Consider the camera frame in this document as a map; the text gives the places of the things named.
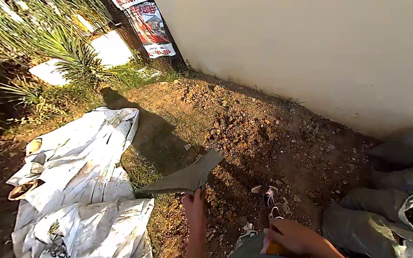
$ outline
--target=rock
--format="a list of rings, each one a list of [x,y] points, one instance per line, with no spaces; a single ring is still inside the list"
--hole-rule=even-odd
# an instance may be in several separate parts
[[[295,202],[302,202],[301,198],[298,195],[294,195],[294,201]]]
[[[287,203],[287,202],[284,202],[284,203],[283,203],[283,212],[284,212],[285,214],[290,214],[290,213],[291,213],[290,207],[288,206],[288,203]]]

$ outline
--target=human hand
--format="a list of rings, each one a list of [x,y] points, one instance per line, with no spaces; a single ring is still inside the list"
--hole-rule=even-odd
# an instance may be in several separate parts
[[[272,240],[291,252],[310,254],[320,258],[343,258],[332,244],[310,228],[290,220],[270,220],[272,227],[280,233],[264,229],[265,240]]]
[[[203,212],[205,196],[201,196],[201,194],[201,189],[197,189],[193,196],[192,194],[184,196],[183,207],[189,222],[190,234],[194,232],[205,232],[206,234],[207,231],[207,220]]]

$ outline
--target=dirt ground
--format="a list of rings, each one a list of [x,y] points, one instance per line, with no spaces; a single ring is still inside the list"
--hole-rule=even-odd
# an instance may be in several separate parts
[[[255,185],[277,187],[275,201],[288,207],[284,216],[320,232],[323,208],[368,184],[365,150],[378,141],[290,100],[204,74],[127,92],[104,88],[101,94],[109,108],[141,111],[134,143],[121,159],[127,171],[135,156],[149,162],[159,177],[213,148],[224,156],[207,184],[210,257],[226,257],[246,223],[256,231],[268,226],[268,210],[250,191]],[[22,164],[19,146],[48,130],[28,132],[13,144],[17,151],[0,153],[0,257],[10,249],[16,214],[16,202],[5,199],[10,187],[4,181]],[[155,257],[184,255],[188,229],[181,198],[156,199],[147,229]]]

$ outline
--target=torn white tarp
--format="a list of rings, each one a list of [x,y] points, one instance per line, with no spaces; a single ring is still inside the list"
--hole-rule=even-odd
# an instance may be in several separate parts
[[[95,249],[99,250],[108,237],[107,233],[113,232],[112,228],[116,223],[123,223],[120,222],[121,216],[135,223],[137,221],[138,225],[132,224],[133,227],[146,228],[152,208],[146,208],[143,212],[133,207],[135,202],[124,202],[121,205],[116,203],[120,197],[122,198],[119,200],[133,199],[131,182],[121,167],[116,168],[116,163],[120,161],[122,153],[135,136],[138,115],[139,111],[134,108],[110,110],[100,107],[53,132],[35,138],[28,144],[26,164],[7,183],[18,186],[35,179],[41,180],[41,183],[27,192],[20,201],[12,235],[16,257],[27,255],[38,258],[43,251],[58,246],[65,247],[71,257],[87,257],[92,255]],[[88,222],[87,216],[82,216],[80,210],[90,210],[88,217],[93,217],[93,221],[106,234],[97,236],[100,233],[94,229],[94,224]],[[142,217],[133,218],[140,213],[143,214]],[[68,232],[58,233],[63,236],[64,245],[58,245],[53,238],[51,241],[55,244],[52,245],[49,241],[46,242],[46,239],[55,234],[35,233],[35,229],[45,229],[40,223],[50,221],[55,216],[60,216],[59,214],[63,214],[63,227]],[[81,225],[81,235],[73,232],[77,225]],[[125,243],[120,247],[117,244],[112,245],[114,249],[107,249],[107,252],[121,252],[122,248],[133,250],[133,245],[137,245],[143,238],[142,233],[129,236],[127,233],[131,232],[117,230],[118,232],[114,233],[123,237],[121,240]],[[67,244],[72,240],[77,242],[78,237],[92,241],[86,248],[88,255],[82,251],[75,253],[75,250],[82,248],[77,244]],[[108,257],[101,254],[96,257]]]
[[[12,233],[15,256],[151,258],[146,225],[153,207],[154,199],[64,206]]]

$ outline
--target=weeds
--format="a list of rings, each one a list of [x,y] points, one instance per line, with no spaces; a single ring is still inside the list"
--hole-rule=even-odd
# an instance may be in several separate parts
[[[95,86],[112,77],[87,42],[77,22],[81,13],[95,26],[106,26],[105,8],[98,0],[28,1],[25,6],[0,4],[0,60],[25,55],[57,58],[58,71],[82,86]]]

